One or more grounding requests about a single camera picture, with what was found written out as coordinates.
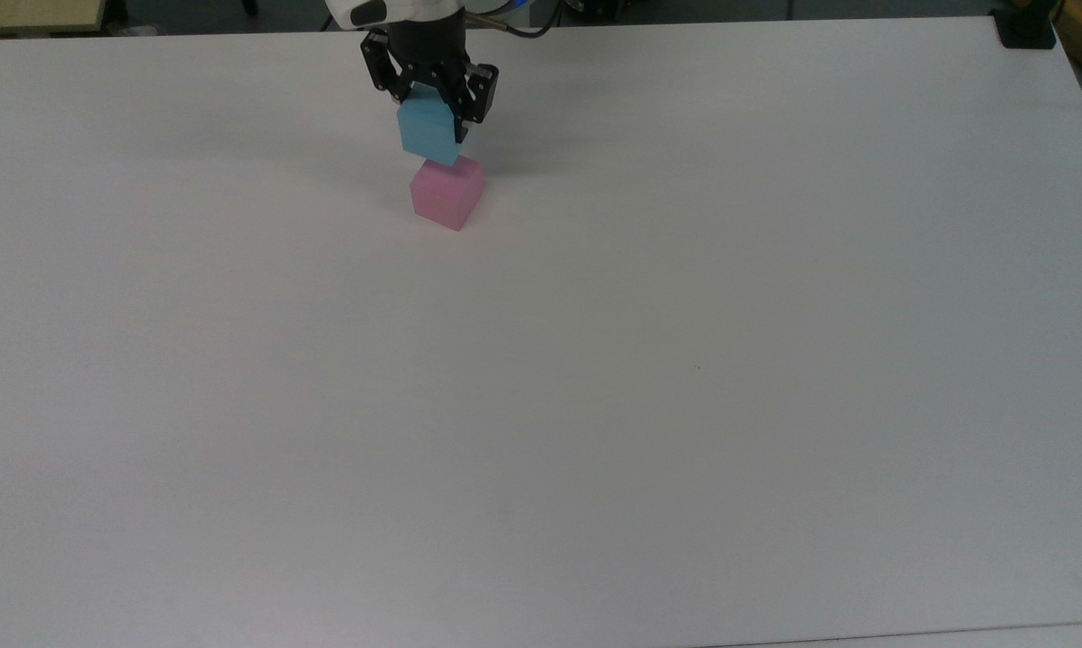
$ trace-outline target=white tabletop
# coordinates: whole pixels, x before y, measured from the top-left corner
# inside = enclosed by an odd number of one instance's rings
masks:
[[[0,646],[1082,622],[1082,98],[989,18],[0,42]]]
[[[774,644],[776,648],[1082,648],[1082,624]]]

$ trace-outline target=foam block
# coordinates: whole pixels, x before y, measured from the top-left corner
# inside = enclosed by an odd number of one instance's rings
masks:
[[[425,160],[409,188],[418,216],[460,233],[480,200],[485,177],[480,163],[465,156],[458,156],[453,166]]]
[[[462,153],[453,134],[453,114],[435,88],[414,83],[397,108],[400,145],[415,156],[452,166]]]

